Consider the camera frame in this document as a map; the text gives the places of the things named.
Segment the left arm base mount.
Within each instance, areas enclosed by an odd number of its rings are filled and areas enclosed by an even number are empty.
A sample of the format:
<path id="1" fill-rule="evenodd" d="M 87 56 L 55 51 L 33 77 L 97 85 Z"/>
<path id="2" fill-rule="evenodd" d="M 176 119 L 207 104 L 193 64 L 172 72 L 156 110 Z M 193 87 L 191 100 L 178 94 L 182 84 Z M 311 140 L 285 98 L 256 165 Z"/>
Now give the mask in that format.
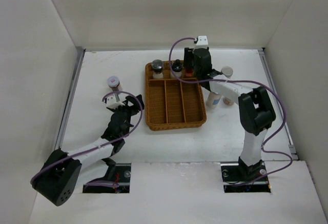
<path id="1" fill-rule="evenodd" d="M 131 164 L 117 164 L 111 158 L 103 159 L 107 165 L 104 176 L 83 185 L 83 193 L 130 193 Z"/>

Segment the red sauce bottle yellow cap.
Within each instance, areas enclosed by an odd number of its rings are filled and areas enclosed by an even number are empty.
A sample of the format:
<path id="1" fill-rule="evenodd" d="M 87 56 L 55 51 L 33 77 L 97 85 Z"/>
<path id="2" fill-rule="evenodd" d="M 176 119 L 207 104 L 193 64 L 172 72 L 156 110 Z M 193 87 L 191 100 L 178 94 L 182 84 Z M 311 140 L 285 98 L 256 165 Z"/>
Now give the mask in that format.
<path id="1" fill-rule="evenodd" d="M 184 76 L 185 78 L 193 78 L 194 77 L 193 68 L 184 68 Z"/>

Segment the silver-lid white blue canister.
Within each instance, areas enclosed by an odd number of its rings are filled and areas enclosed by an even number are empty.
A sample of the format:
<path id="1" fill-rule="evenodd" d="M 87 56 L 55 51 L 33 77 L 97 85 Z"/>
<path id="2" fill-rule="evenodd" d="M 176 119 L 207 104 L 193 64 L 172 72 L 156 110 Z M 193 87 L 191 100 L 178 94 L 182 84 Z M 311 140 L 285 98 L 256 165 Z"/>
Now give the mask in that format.
<path id="1" fill-rule="evenodd" d="M 230 78 L 233 75 L 233 69 L 231 67 L 229 67 L 229 66 L 222 67 L 221 72 L 227 78 Z"/>

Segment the black-knob salt shaker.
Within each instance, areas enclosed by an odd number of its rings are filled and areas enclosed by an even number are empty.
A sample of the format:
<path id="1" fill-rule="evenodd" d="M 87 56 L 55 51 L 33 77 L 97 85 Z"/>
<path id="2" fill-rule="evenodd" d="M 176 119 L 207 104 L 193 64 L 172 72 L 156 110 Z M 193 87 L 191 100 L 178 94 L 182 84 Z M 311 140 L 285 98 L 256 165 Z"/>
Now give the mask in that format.
<path id="1" fill-rule="evenodd" d="M 183 64 L 179 59 L 176 59 L 175 62 L 172 64 L 172 70 L 170 72 L 170 77 L 175 78 L 177 76 L 178 78 L 182 77 L 182 70 L 183 70 Z"/>

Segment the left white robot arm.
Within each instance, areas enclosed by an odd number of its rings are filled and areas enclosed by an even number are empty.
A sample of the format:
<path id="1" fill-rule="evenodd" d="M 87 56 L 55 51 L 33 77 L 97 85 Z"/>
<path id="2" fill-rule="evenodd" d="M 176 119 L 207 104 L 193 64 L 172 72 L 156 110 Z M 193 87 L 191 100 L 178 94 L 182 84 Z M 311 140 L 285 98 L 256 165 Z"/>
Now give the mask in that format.
<path id="1" fill-rule="evenodd" d="M 61 206 L 72 195 L 80 172 L 98 161 L 105 165 L 97 170 L 99 178 L 83 184 L 84 193 L 120 193 L 127 188 L 126 180 L 120 179 L 124 173 L 117 171 L 112 156 L 122 149 L 125 138 L 137 128 L 131 124 L 131 118 L 142 115 L 145 105 L 142 95 L 125 94 L 122 104 L 110 109 L 110 121 L 100 138 L 76 151 L 56 149 L 50 154 L 41 170 L 30 180 L 34 190 L 55 206 Z"/>

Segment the grey-lid dark spice jar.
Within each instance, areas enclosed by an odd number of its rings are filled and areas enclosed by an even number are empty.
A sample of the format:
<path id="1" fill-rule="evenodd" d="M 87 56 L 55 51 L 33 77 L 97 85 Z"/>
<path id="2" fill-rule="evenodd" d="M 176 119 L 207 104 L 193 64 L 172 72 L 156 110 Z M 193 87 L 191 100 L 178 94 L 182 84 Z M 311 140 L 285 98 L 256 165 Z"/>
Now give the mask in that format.
<path id="1" fill-rule="evenodd" d="M 121 91 L 120 80 L 115 75 L 107 78 L 107 85 L 112 92 L 119 93 Z"/>

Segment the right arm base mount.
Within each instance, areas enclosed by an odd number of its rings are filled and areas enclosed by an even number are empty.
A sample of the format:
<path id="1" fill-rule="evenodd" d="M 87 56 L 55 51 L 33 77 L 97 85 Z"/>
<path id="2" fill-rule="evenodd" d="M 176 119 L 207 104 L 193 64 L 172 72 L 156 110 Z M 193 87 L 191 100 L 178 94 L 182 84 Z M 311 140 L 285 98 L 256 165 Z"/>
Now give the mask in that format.
<path id="1" fill-rule="evenodd" d="M 221 164 L 221 177 L 225 193 L 271 193 L 264 162 L 258 169 L 244 176 L 236 163 Z"/>

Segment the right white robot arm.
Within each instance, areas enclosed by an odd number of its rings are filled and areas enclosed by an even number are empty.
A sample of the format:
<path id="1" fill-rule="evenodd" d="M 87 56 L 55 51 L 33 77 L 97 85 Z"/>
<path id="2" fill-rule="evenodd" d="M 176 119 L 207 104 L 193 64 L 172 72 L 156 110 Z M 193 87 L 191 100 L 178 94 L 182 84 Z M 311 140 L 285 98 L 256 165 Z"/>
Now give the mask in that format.
<path id="1" fill-rule="evenodd" d="M 260 86 L 254 89 L 231 83 L 233 69 L 228 66 L 220 71 L 212 68 L 208 48 L 185 48 L 184 67 L 191 68 L 201 86 L 220 94 L 239 108 L 240 123 L 245 130 L 242 153 L 238 158 L 238 175 L 242 180 L 251 180 L 259 173 L 262 164 L 261 146 L 276 119 L 267 90 Z"/>

